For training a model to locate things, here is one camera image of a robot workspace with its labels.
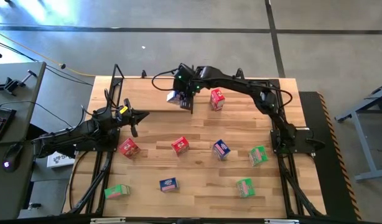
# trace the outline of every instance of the computer mouse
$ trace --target computer mouse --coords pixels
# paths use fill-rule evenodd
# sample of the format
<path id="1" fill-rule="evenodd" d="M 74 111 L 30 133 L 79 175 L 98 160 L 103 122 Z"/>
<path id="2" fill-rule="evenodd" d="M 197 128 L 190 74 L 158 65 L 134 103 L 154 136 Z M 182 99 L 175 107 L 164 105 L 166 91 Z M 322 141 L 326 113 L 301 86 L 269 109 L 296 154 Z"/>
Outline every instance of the computer mouse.
<path id="1" fill-rule="evenodd" d="M 14 172 L 19 166 L 19 158 L 21 157 L 22 144 L 15 143 L 7 149 L 3 155 L 3 169 L 6 172 Z"/>

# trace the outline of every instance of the small box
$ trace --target small box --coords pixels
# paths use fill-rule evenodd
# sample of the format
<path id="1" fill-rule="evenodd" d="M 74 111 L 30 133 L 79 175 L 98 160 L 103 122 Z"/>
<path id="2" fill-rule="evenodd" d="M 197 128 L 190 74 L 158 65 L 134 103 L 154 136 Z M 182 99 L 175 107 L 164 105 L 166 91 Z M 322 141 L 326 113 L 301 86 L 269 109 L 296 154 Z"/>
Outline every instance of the small box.
<path id="1" fill-rule="evenodd" d="M 267 161 L 268 157 L 266 154 L 266 150 L 264 150 L 264 146 L 254 147 L 249 152 L 249 159 L 251 160 L 252 166 L 256 166 L 257 164 Z"/>
<path id="2" fill-rule="evenodd" d="M 140 148 L 132 139 L 128 138 L 119 146 L 119 152 L 129 159 L 133 159 L 134 156 L 140 152 Z"/>
<path id="3" fill-rule="evenodd" d="M 166 102 L 173 103 L 175 105 L 180 105 L 180 94 L 178 91 L 170 91 L 166 97 Z"/>
<path id="4" fill-rule="evenodd" d="M 219 88 L 212 90 L 210 93 L 210 104 L 212 105 L 214 111 L 218 111 L 223 108 L 224 100 L 225 97 Z"/>
<path id="5" fill-rule="evenodd" d="M 115 185 L 114 187 L 110 187 L 104 190 L 105 199 L 115 198 L 120 195 L 129 195 L 130 187 L 123 184 Z"/>
<path id="6" fill-rule="evenodd" d="M 250 178 L 238 181 L 236 187 L 238 188 L 241 197 L 254 196 L 254 188 Z"/>
<path id="7" fill-rule="evenodd" d="M 179 189 L 179 184 L 177 183 L 175 177 L 166 180 L 161 180 L 159 181 L 159 185 L 161 186 L 162 192 Z"/>
<path id="8" fill-rule="evenodd" d="M 181 137 L 172 143 L 172 149 L 176 152 L 177 156 L 190 149 L 190 144 L 185 137 Z"/>
<path id="9" fill-rule="evenodd" d="M 225 160 L 226 156 L 230 153 L 230 149 L 228 146 L 223 142 L 223 140 L 217 141 L 215 144 L 213 144 L 213 152 L 217 155 L 219 160 Z"/>

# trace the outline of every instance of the concrete floor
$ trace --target concrete floor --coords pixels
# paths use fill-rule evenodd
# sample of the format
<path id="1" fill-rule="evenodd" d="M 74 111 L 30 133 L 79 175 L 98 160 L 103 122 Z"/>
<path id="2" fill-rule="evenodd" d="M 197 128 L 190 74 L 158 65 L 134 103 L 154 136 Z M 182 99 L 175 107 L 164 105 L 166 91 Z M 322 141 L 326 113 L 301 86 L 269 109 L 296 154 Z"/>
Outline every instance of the concrete floor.
<path id="1" fill-rule="evenodd" d="M 0 1 L 0 23 L 84 27 L 170 27 L 268 29 L 264 0 L 105 0 Z M 382 30 L 382 1 L 271 0 L 277 29 Z M 26 46 L 87 73 L 109 75 L 118 63 L 126 75 L 152 75 L 178 66 L 213 65 L 231 74 L 241 67 L 249 77 L 278 77 L 270 34 L 31 32 L 2 31 Z M 0 38 L 1 41 L 18 46 Z M 296 78 L 300 91 L 319 91 L 332 116 L 340 114 L 382 85 L 382 35 L 279 34 L 285 75 Z M 42 60 L 31 52 L 23 52 Z M 0 48 L 4 62 L 26 58 Z M 93 78 L 78 77 L 93 83 Z M 38 103 L 71 124 L 80 119 L 91 87 L 46 71 Z M 32 122 L 46 131 L 64 125 L 35 109 Z M 368 165 L 351 122 L 335 124 L 350 178 Z M 67 181 L 35 184 L 33 202 L 44 209 L 20 217 L 60 213 Z M 382 222 L 382 178 L 353 181 L 364 220 Z"/>

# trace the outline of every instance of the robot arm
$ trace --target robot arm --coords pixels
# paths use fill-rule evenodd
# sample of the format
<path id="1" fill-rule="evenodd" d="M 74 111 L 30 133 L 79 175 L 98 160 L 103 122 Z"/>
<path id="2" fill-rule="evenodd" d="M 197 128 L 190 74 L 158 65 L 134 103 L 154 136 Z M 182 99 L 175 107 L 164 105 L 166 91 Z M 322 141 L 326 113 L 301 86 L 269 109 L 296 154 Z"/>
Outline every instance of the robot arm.
<path id="1" fill-rule="evenodd" d="M 75 151 L 113 151 L 116 146 L 111 144 L 117 142 L 113 141 L 118 137 L 116 130 L 130 125 L 132 135 L 137 137 L 135 125 L 149 114 L 147 111 L 132 109 L 128 99 L 114 113 L 115 116 L 112 115 L 110 106 L 100 108 L 93 112 L 91 119 L 74 128 L 41 135 L 32 141 L 35 155 L 43 158 L 57 151 L 73 158 Z"/>
<path id="2" fill-rule="evenodd" d="M 188 66 L 180 64 L 174 75 L 173 89 L 180 93 L 180 99 L 185 102 L 180 105 L 185 109 L 189 109 L 189 102 L 202 88 L 216 87 L 227 88 L 252 97 L 257 109 L 262 114 L 268 115 L 278 128 L 281 144 L 294 146 L 296 128 L 279 114 L 276 104 L 277 96 L 273 92 L 278 90 L 277 88 L 265 86 L 257 80 L 246 80 L 243 75 L 240 77 L 225 75 L 219 69 L 211 66 L 197 67 L 194 71 Z"/>

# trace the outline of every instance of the wooden tabletop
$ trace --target wooden tabletop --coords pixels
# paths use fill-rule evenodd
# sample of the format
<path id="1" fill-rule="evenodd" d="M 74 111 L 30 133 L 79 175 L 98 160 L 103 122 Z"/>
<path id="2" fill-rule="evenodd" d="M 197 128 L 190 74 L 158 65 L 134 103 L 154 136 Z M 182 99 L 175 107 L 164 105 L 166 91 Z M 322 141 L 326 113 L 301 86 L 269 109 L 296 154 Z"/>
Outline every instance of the wooden tabletop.
<path id="1" fill-rule="evenodd" d="M 111 77 L 96 77 L 89 111 L 105 106 L 104 88 L 109 89 L 110 80 Z M 170 88 L 172 82 L 163 78 L 156 80 L 156 85 Z M 280 78 L 279 83 L 281 89 L 293 95 L 293 101 L 285 107 L 288 122 L 305 126 L 295 79 Z M 195 97 L 190 114 L 166 103 L 168 92 L 156 90 L 151 79 L 126 77 L 122 99 L 129 98 L 134 109 L 151 113 L 137 127 L 138 138 L 131 137 L 129 126 L 121 129 L 119 142 L 132 138 L 141 153 L 133 161 L 114 154 L 108 186 L 128 185 L 131 194 L 107 200 L 105 217 L 286 217 L 279 168 L 269 138 L 269 116 L 261 114 L 248 95 L 221 90 L 226 98 L 221 111 L 211 110 L 210 90 L 202 90 Z M 284 102 L 289 99 L 286 94 L 282 97 Z M 177 157 L 170 144 L 181 136 L 189 141 L 190 150 Z M 231 149 L 227 161 L 218 161 L 212 154 L 212 144 L 219 139 Z M 269 160 L 252 167 L 248 152 L 255 146 L 264 146 Z M 90 185 L 95 157 L 96 153 L 91 152 L 78 165 L 72 187 L 73 203 Z M 325 213 L 314 161 L 302 154 L 295 154 L 294 159 L 301 189 Z M 179 191 L 161 192 L 159 181 L 171 177 L 179 182 Z M 247 177 L 252 179 L 256 195 L 240 198 L 235 183 Z M 290 195 L 296 211 L 292 190 Z M 67 210 L 68 199 L 63 211 Z"/>

